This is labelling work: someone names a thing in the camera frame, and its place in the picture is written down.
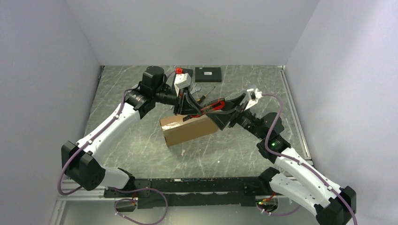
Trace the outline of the red black utility knife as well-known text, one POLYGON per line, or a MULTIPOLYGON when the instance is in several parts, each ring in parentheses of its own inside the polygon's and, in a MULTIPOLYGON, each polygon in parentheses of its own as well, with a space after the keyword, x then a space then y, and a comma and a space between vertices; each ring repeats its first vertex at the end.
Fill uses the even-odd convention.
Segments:
POLYGON ((189 119, 192 119, 192 118, 201 117, 202 115, 205 115, 208 112, 220 110, 220 109, 224 108, 225 105, 226 105, 225 98, 219 98, 219 99, 213 100, 213 101, 202 106, 202 108, 200 110, 201 114, 185 116, 185 117, 183 117, 183 122, 185 122, 189 119))

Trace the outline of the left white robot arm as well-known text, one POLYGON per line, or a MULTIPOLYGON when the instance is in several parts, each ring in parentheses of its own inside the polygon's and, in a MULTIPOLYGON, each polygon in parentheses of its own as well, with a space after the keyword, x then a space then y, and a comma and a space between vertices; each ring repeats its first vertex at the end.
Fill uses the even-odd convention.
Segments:
POLYGON ((124 197, 134 193, 135 177, 122 168, 102 166, 100 159, 110 145, 140 121, 157 103, 172 105, 174 114, 201 115, 200 106, 190 93, 191 76, 176 68, 174 88, 166 84, 163 68, 149 66, 141 81, 122 93, 116 109, 92 132, 77 142, 61 147, 62 172, 57 184, 61 195, 99 186, 116 189, 124 197))

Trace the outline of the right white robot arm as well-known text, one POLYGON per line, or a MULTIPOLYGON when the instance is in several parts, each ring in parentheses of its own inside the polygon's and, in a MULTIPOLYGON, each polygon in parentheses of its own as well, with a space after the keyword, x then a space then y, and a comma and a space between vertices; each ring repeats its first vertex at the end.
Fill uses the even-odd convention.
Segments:
POLYGON ((263 96, 262 92, 253 91, 248 101, 243 101, 245 94, 232 100, 219 98, 205 104, 201 111, 219 129, 239 125, 260 140, 259 153, 273 164, 259 176, 259 190, 263 194, 274 191, 292 199, 311 212, 320 225, 346 225, 350 221, 358 224, 356 192, 316 170, 275 130, 283 109, 282 100, 273 95, 279 109, 270 119, 258 118, 250 111, 263 96))

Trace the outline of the brown cardboard express box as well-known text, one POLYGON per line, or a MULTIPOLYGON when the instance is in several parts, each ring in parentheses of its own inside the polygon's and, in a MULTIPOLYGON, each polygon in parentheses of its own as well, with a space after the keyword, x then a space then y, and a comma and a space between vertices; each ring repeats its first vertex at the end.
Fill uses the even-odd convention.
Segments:
POLYGON ((207 116, 183 121, 183 115, 169 116, 160 119, 167 147, 210 135, 219 130, 218 126, 207 116))

